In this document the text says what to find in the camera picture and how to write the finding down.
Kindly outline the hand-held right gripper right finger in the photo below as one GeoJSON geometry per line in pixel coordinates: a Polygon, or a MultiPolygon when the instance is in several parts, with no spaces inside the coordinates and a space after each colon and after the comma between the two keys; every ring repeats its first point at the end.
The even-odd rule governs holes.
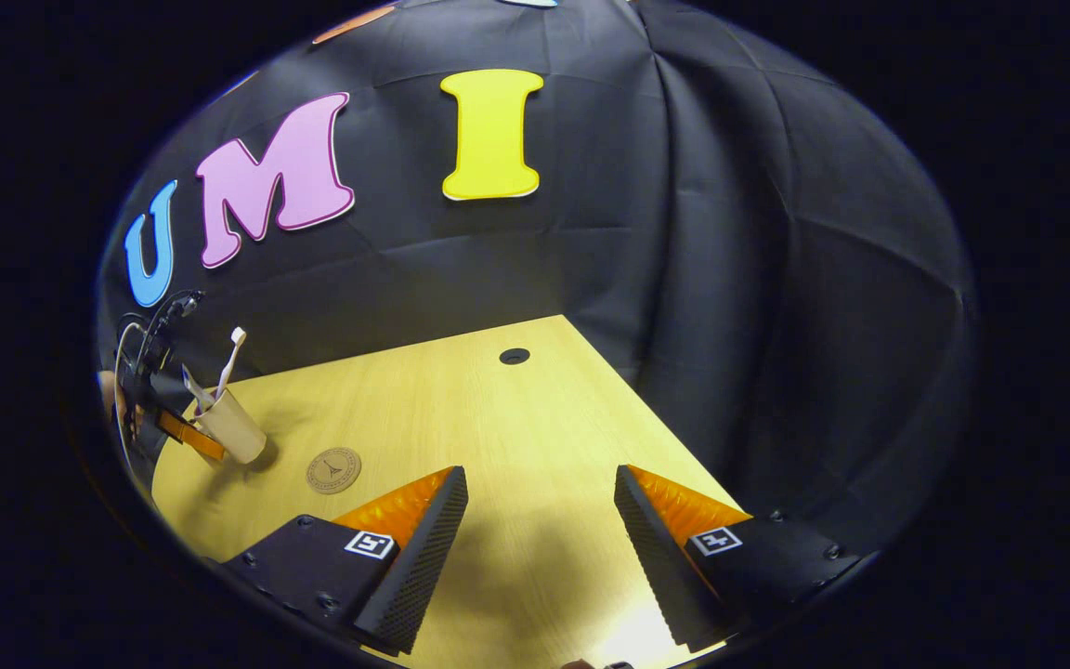
{"type": "Polygon", "coordinates": [[[672,640],[688,650],[760,642],[862,569],[861,554],[811,524],[753,517],[642,467],[617,467],[613,501],[672,640]]]}

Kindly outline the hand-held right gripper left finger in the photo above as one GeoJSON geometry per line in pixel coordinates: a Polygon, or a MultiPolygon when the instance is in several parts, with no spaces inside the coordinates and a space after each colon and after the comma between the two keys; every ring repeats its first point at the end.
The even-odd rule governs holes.
{"type": "Polygon", "coordinates": [[[219,567],[306,626],[409,655],[467,511],[449,466],[335,519],[300,514],[219,567]]]}

